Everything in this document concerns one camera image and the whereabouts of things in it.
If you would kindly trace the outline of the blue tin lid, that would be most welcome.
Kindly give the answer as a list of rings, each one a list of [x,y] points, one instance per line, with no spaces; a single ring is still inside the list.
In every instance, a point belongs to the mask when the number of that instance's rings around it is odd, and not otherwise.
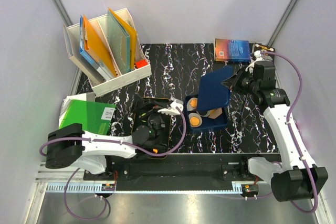
[[[232,75],[232,67],[226,66],[201,77],[198,90],[198,111],[209,111],[228,106],[230,89],[222,82]]]

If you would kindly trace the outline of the orange leaf cookie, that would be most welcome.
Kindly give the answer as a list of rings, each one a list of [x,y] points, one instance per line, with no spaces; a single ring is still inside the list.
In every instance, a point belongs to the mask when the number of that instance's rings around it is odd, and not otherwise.
[[[193,108],[197,107],[197,98],[190,100],[190,106]]]

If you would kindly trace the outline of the black sandwich cookie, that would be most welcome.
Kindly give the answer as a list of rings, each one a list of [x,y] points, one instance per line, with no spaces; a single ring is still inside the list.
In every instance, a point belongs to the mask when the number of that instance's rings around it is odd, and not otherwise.
[[[208,111],[198,111],[198,113],[199,113],[200,116],[205,116],[205,117],[207,117],[209,115]]]

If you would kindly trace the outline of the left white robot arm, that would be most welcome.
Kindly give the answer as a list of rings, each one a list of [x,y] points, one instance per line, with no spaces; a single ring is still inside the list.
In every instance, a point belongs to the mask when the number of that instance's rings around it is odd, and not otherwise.
[[[108,159],[115,161],[144,160],[165,157],[168,150],[169,126],[174,102],[169,99],[134,97],[132,133],[107,136],[90,132],[81,123],[72,123],[48,135],[41,147],[48,169],[76,167],[103,180],[113,175]]]

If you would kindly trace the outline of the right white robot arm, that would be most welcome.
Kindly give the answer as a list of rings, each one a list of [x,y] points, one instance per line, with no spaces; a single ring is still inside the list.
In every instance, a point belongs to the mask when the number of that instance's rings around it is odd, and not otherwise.
[[[328,172],[317,166],[308,153],[292,117],[293,104],[285,90],[276,87],[274,64],[258,61],[253,72],[240,68],[222,84],[230,91],[252,96],[272,130],[281,156],[280,165],[260,156],[248,158],[238,167],[239,176],[244,180],[259,177],[271,186],[279,202],[317,200]]]

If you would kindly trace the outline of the orange dotted round cookie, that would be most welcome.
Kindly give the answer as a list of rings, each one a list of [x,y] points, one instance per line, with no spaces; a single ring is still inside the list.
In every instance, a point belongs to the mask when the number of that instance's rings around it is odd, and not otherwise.
[[[190,125],[192,127],[199,127],[200,123],[201,123],[200,119],[197,118],[196,116],[190,118]]]

